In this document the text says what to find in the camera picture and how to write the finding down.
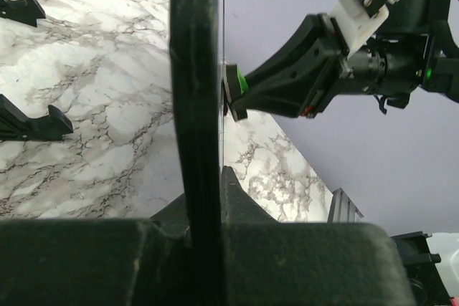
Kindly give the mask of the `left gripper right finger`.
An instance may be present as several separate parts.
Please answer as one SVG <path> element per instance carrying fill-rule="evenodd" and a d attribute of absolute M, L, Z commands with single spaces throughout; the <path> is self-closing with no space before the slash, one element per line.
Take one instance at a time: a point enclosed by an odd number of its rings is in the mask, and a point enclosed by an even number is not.
<path fill-rule="evenodd" d="M 280 223 L 222 170 L 228 305 L 413 305 L 394 242 L 365 223 Z"/>

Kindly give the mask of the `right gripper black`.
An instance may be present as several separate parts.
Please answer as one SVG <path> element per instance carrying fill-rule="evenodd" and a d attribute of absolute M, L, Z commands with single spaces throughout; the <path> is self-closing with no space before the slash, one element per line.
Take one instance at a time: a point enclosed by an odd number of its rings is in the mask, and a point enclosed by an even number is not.
<path fill-rule="evenodd" d="M 307 15 L 272 57 L 245 76 L 247 112 L 314 118 L 330 102 L 335 82 L 349 75 L 348 53 L 335 18 Z M 306 67 L 289 67 L 304 54 Z"/>

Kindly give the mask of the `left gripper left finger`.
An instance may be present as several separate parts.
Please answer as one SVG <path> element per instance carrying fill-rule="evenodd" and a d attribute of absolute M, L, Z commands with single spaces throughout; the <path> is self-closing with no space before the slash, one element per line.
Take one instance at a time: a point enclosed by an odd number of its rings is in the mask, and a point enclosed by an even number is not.
<path fill-rule="evenodd" d="M 183 197 L 147 219 L 1 222 L 3 305 L 193 305 Z"/>

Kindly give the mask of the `white whiteboard black frame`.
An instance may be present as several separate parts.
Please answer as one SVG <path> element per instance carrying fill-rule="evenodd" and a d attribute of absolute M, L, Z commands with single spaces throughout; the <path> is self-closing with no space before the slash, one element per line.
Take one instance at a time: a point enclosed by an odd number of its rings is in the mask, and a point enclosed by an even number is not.
<path fill-rule="evenodd" d="M 201 305 L 224 305 L 221 244 L 219 0 L 171 0 L 171 83 L 176 138 Z"/>

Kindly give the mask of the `green black whiteboard eraser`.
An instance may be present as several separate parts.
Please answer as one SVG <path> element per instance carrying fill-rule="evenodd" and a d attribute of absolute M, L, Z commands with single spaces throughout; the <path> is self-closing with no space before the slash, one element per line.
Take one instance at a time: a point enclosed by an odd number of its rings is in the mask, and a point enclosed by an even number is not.
<path fill-rule="evenodd" d="M 226 114 L 229 113 L 235 122 L 247 118 L 247 105 L 244 93 L 247 83 L 236 64 L 224 64 L 223 91 Z"/>

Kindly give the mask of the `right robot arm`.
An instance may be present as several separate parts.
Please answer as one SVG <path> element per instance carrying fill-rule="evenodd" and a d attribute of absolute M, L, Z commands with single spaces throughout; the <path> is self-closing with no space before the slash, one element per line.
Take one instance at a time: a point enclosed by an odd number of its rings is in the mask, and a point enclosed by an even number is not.
<path fill-rule="evenodd" d="M 229 66 L 229 109 L 235 120 L 248 110 L 314 118 L 335 96 L 371 95 L 385 112 L 405 108 L 417 88 L 457 100 L 449 8 L 450 0 L 338 0 L 250 74 Z"/>

